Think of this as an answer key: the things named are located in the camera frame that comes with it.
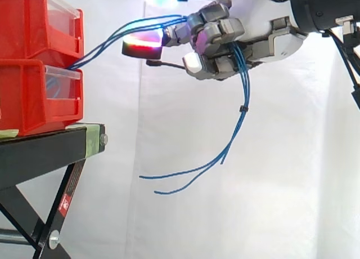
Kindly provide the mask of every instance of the white backdrop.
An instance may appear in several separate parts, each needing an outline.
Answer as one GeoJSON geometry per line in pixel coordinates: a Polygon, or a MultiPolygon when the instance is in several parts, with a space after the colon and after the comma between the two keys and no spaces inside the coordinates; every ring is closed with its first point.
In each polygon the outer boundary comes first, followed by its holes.
{"type": "MultiPolygon", "coordinates": [[[[142,0],[65,0],[85,13],[89,51],[121,25],[175,11],[142,0]]],[[[167,49],[181,62],[189,48],[167,49]]],[[[240,79],[199,82],[121,55],[121,42],[85,69],[85,120],[105,123],[106,152],[87,161],[62,243],[73,259],[358,259],[360,113],[330,39],[310,36],[289,59],[250,72],[250,111],[223,166],[201,166],[228,143],[243,102],[240,79]]],[[[21,185],[45,217],[63,171],[21,185]]],[[[0,225],[8,227],[5,222],[0,225]]],[[[31,258],[0,245],[0,258],[31,258]]]]}

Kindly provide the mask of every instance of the red plastic drawer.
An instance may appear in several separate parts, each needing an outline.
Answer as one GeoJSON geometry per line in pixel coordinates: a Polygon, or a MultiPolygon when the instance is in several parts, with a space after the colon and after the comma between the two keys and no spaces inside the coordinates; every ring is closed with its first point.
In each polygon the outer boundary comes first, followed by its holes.
{"type": "Polygon", "coordinates": [[[0,131],[62,130],[83,118],[83,74],[39,60],[0,60],[0,131]]]}
{"type": "Polygon", "coordinates": [[[61,0],[0,0],[0,59],[66,68],[84,56],[83,13],[61,0]]]}

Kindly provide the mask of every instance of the blue wire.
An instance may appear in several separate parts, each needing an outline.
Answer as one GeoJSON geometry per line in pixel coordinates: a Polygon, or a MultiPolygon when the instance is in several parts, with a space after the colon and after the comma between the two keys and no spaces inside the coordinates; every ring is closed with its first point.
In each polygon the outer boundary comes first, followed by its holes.
{"type": "Polygon", "coordinates": [[[111,46],[115,41],[117,41],[118,39],[124,37],[125,35],[128,34],[132,34],[132,33],[138,33],[138,32],[145,32],[145,31],[152,31],[152,30],[158,30],[161,28],[165,28],[167,26],[171,26],[174,24],[179,24],[179,23],[183,23],[186,22],[186,17],[182,16],[182,15],[167,15],[167,16],[159,16],[159,17],[151,17],[151,18],[145,18],[145,19],[140,19],[140,20],[136,20],[133,21],[131,23],[127,23],[124,26],[122,26],[121,28],[119,28],[117,31],[113,32],[113,34],[103,43],[101,43],[100,45],[98,45],[96,48],[94,48],[91,52],[89,52],[88,54],[86,54],[83,58],[79,59],[78,61],[76,61],[75,63],[73,63],[70,67],[68,67],[67,69],[70,70],[74,70],[74,69],[79,69],[81,67],[83,67],[84,65],[86,65],[87,63],[91,62],[92,60],[94,60],[95,58],[97,58],[100,54],[102,54],[109,46],[111,46]],[[122,33],[118,33],[120,32],[122,29],[124,29],[125,27],[127,27],[128,25],[134,24],[134,23],[138,23],[138,22],[142,22],[142,21],[149,21],[149,20],[157,20],[157,19],[164,19],[167,17],[177,17],[177,19],[171,20],[171,21],[167,21],[164,23],[156,23],[156,24],[151,24],[151,25],[145,25],[145,26],[138,26],[129,30],[126,30],[122,33]],[[99,50],[93,57],[91,57],[89,60],[84,61],[86,58],[88,58],[90,55],[92,55],[93,53],[95,53],[97,50],[99,50]]]}
{"type": "MultiPolygon", "coordinates": [[[[107,39],[107,41],[111,38],[113,38],[116,33],[118,33],[119,31],[121,31],[122,29],[126,28],[127,26],[131,25],[131,24],[135,24],[135,23],[140,23],[140,22],[143,22],[143,21],[149,21],[149,20],[159,20],[159,19],[165,19],[165,18],[169,18],[169,17],[184,17],[182,15],[165,15],[165,16],[158,16],[158,17],[150,17],[150,18],[144,18],[144,19],[139,19],[139,20],[135,20],[135,21],[132,21],[132,22],[129,22],[125,25],[123,25],[122,27],[120,27],[118,30],[116,30],[115,32],[113,32],[113,34],[107,39]]],[[[93,49],[91,52],[89,52],[87,55],[85,55],[83,58],[79,59],[78,61],[76,61],[74,64],[82,61],[83,59],[85,59],[86,57],[88,57],[89,55],[91,55],[92,53],[95,52],[95,50],[99,49],[105,42],[101,43],[99,46],[97,46],[95,49],[93,49]]]]}
{"type": "Polygon", "coordinates": [[[107,48],[109,48],[114,42],[116,42],[117,40],[119,40],[120,38],[122,38],[122,37],[124,37],[124,36],[126,36],[128,34],[139,33],[139,32],[147,32],[147,31],[152,31],[152,30],[158,30],[160,28],[171,26],[171,25],[174,25],[174,24],[183,23],[185,21],[186,21],[185,19],[181,19],[181,20],[177,19],[177,20],[173,20],[173,21],[167,22],[167,23],[162,24],[162,25],[159,25],[159,24],[150,25],[150,26],[153,26],[153,27],[140,26],[138,28],[133,28],[133,29],[127,30],[127,31],[125,31],[125,32],[123,32],[121,34],[118,34],[118,35],[112,37],[111,39],[106,40],[104,43],[102,43],[97,48],[95,48],[93,51],[91,51],[88,55],[94,53],[95,50],[99,49],[99,51],[93,57],[91,57],[89,60],[86,60],[86,61],[81,62],[81,63],[75,63],[72,66],[68,67],[68,69],[74,70],[74,69],[79,69],[79,68],[83,67],[87,63],[89,63],[92,60],[99,57],[99,55],[102,54],[107,48]]]}
{"type": "MultiPolygon", "coordinates": [[[[234,53],[235,53],[235,58],[236,58],[236,61],[237,61],[237,64],[238,64],[242,85],[243,85],[243,88],[244,88],[244,96],[245,96],[244,106],[248,107],[249,104],[250,104],[250,76],[249,76],[249,71],[248,71],[248,68],[246,66],[245,58],[244,58],[239,46],[236,43],[234,43],[232,46],[233,46],[233,50],[234,50],[234,53]]],[[[213,168],[221,159],[222,159],[221,164],[223,164],[223,162],[224,162],[224,160],[225,160],[225,158],[226,158],[226,156],[227,156],[227,154],[228,154],[228,152],[229,152],[229,150],[231,148],[231,145],[232,145],[234,139],[236,138],[237,134],[239,133],[239,130],[241,129],[241,126],[242,126],[242,124],[244,122],[246,113],[247,113],[246,111],[241,112],[241,115],[239,117],[239,120],[238,120],[238,122],[236,124],[235,130],[233,132],[233,135],[232,135],[231,140],[228,143],[228,145],[224,148],[224,150],[215,159],[213,159],[208,164],[206,164],[204,166],[201,166],[199,168],[196,168],[196,169],[189,170],[189,171],[177,172],[177,173],[172,173],[172,174],[164,175],[164,176],[140,176],[140,178],[147,179],[147,180],[164,179],[164,178],[168,178],[168,177],[174,177],[174,176],[185,175],[185,174],[188,174],[188,173],[197,172],[197,171],[200,171],[200,170],[204,169],[198,175],[196,175],[188,184],[186,184],[185,186],[183,186],[180,189],[169,191],[169,192],[154,191],[154,193],[159,194],[159,195],[170,195],[170,194],[178,193],[180,191],[185,190],[191,184],[193,184],[201,175],[203,175],[205,172],[207,172],[208,170],[213,168]]]]}

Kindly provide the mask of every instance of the robotic hand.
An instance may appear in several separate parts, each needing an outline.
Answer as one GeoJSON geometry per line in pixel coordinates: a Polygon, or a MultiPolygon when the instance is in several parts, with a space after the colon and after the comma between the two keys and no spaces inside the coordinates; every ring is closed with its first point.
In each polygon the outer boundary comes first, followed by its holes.
{"type": "Polygon", "coordinates": [[[294,54],[308,33],[359,19],[360,0],[217,0],[166,28],[163,46],[190,43],[194,52],[183,58],[187,73],[224,80],[239,72],[229,43],[238,42],[254,68],[294,54]]]}

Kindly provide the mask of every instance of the black metal frame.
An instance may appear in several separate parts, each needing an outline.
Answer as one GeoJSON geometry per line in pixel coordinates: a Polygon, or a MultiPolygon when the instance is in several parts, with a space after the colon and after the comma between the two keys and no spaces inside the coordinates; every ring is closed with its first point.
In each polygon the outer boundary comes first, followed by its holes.
{"type": "MultiPolygon", "coordinates": [[[[105,126],[99,125],[99,138],[105,126]]],[[[70,259],[62,245],[51,249],[50,235],[61,232],[86,161],[87,128],[0,140],[0,211],[17,231],[0,230],[0,243],[30,245],[34,259],[70,259]],[[46,222],[16,187],[67,166],[46,222]]],[[[100,143],[99,153],[105,150],[100,143]]]]}

